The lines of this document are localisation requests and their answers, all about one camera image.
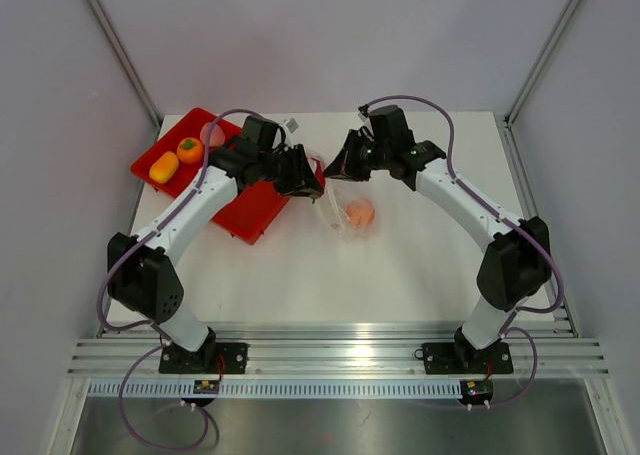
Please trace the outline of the orange round fruit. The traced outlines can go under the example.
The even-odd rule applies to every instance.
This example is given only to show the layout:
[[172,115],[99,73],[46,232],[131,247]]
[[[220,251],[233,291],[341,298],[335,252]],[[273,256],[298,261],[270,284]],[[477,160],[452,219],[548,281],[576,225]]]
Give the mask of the orange round fruit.
[[349,203],[345,210],[349,223],[358,229],[370,226],[376,216],[374,204],[365,198],[359,198]]

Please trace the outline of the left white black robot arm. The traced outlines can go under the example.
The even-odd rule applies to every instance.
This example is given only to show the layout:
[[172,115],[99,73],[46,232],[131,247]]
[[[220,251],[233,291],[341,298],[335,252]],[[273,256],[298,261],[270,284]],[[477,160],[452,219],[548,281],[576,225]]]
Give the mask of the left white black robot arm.
[[316,200],[324,193],[320,163],[302,145],[287,145],[281,125],[250,112],[240,135],[206,150],[202,168],[158,218],[134,235],[110,239],[96,310],[102,313],[110,296],[141,315],[161,336],[161,372],[222,372],[232,350],[187,306],[176,266],[205,225],[259,182],[272,183],[283,197]]

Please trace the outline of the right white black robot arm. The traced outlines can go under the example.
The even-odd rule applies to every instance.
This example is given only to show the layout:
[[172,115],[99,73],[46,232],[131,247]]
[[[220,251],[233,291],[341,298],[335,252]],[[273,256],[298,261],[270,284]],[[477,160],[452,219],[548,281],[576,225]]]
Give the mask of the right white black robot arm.
[[484,199],[454,169],[450,151],[415,139],[400,107],[363,105],[359,112],[362,126],[349,131],[324,175],[364,182],[372,172],[386,171],[438,205],[478,245],[480,299],[456,330],[446,363],[480,373],[499,359],[502,338],[518,310],[551,278],[548,227],[539,217],[520,219]]

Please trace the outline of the red chili pepper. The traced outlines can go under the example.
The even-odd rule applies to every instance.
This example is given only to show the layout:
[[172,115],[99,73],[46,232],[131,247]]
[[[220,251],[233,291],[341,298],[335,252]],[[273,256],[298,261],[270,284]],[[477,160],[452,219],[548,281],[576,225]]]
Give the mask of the red chili pepper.
[[318,183],[321,186],[321,190],[319,193],[316,193],[314,195],[310,196],[310,200],[312,204],[315,204],[323,195],[324,195],[324,190],[325,190],[325,186],[326,186],[326,181],[325,181],[325,177],[323,174],[323,170],[324,170],[324,164],[321,158],[315,157],[315,156],[310,156],[308,158],[310,167],[314,173],[314,176],[316,178],[316,180],[318,181]]

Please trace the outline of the clear dotted zip bag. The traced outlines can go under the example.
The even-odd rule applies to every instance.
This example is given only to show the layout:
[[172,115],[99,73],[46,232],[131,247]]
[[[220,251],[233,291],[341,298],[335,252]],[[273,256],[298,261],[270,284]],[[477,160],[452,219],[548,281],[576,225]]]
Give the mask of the clear dotted zip bag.
[[[321,158],[324,169],[326,168],[326,162],[318,152],[308,150],[307,158],[310,156]],[[378,208],[369,191],[366,189],[351,189],[347,182],[342,180],[325,178],[325,181],[324,195],[315,204],[312,204],[310,200],[311,211],[319,223],[321,233],[336,240],[349,241],[375,237],[379,230]],[[374,222],[370,226],[361,229],[353,227],[345,213],[347,205],[359,198],[370,200],[376,209]]]

